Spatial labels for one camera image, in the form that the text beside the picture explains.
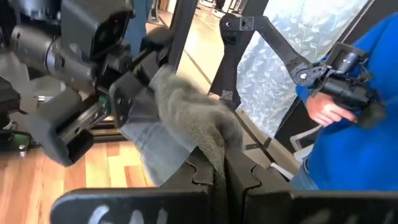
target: white curtain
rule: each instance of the white curtain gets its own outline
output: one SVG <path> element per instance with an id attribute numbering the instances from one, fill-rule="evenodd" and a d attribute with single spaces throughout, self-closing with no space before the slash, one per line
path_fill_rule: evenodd
<path id="1" fill-rule="evenodd" d="M 294 49 L 316 62 L 327 54 L 368 0 L 270 0 L 264 15 Z M 274 137 L 293 103 L 295 84 L 275 52 L 256 32 L 238 65 L 240 108 Z"/>

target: human hand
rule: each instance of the human hand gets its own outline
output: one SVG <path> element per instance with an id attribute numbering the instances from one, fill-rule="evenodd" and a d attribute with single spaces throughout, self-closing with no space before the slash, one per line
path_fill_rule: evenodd
<path id="1" fill-rule="evenodd" d="M 333 98 L 324 93 L 317 93 L 314 97 L 309 96 L 305 106 L 310 118 L 322 126 L 339 122 L 343 118 L 350 121 L 356 119 L 352 112 L 336 105 Z"/>

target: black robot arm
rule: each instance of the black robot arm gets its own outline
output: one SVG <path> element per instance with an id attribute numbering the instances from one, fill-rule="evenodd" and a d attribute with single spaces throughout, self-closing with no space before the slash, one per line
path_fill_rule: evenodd
<path id="1" fill-rule="evenodd" d="M 70 166 L 93 145 L 90 128 L 109 115 L 115 128 L 127 122 L 137 94 L 168 62 L 173 32 L 156 28 L 133 58 L 123 37 L 134 10 L 124 1 L 8 2 L 17 22 L 3 43 L 28 68 L 67 86 L 28 114 L 28 129 L 49 158 Z"/>
<path id="2" fill-rule="evenodd" d="M 336 104 L 353 112 L 361 111 L 358 125 L 371 128 L 385 119 L 386 111 L 376 91 L 368 87 L 371 74 L 365 69 L 368 53 L 350 45 L 337 43 L 326 61 L 309 62 L 296 52 L 266 16 L 236 17 L 225 15 L 220 21 L 223 40 L 237 32 L 257 31 L 283 61 L 293 82 L 309 88 L 314 96 L 319 91 L 333 97 Z M 359 77 L 352 77 L 355 68 Z"/>

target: blue jeans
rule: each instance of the blue jeans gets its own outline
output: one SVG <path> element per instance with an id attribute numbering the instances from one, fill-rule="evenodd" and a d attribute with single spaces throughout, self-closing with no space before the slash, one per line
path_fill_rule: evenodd
<path id="1" fill-rule="evenodd" d="M 134 6 L 135 18 L 131 19 L 127 26 L 124 38 L 130 43 L 133 56 L 139 54 L 142 38 L 147 34 L 145 24 L 152 7 L 153 0 L 130 0 Z"/>
<path id="2" fill-rule="evenodd" d="M 189 136 L 179 140 L 172 137 L 157 114 L 157 106 L 151 94 L 142 90 L 130 109 L 129 122 L 120 133 L 132 141 L 141 153 L 150 179 L 162 185 L 187 160 L 196 147 Z"/>
<path id="3" fill-rule="evenodd" d="M 296 190 L 319 190 L 318 186 L 310 177 L 310 173 L 307 169 L 307 160 L 303 161 L 298 174 L 293 177 L 290 184 Z"/>

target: metal frame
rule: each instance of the metal frame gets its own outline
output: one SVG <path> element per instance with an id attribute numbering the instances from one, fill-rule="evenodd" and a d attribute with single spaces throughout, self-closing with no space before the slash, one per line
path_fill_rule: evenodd
<path id="1" fill-rule="evenodd" d="M 114 121 L 102 121 L 91 129 L 94 134 L 94 143 L 128 141 L 117 129 Z"/>
<path id="2" fill-rule="evenodd" d="M 268 0 L 250 0 L 247 2 L 242 16 L 262 16 Z M 233 54 L 224 54 L 220 67 L 217 70 L 216 76 L 211 84 L 210 93 L 215 93 L 219 96 L 223 95 L 223 91 L 233 92 L 232 108 L 235 110 L 241 103 L 241 99 L 236 89 L 236 70 L 238 63 L 243 56 L 246 47 L 250 43 L 253 32 L 240 32 L 236 36 L 236 44 Z"/>
<path id="3" fill-rule="evenodd" d="M 169 64 L 177 70 L 184 51 L 193 16 L 198 0 L 177 0 L 170 29 L 174 33 L 174 41 L 169 48 Z"/>

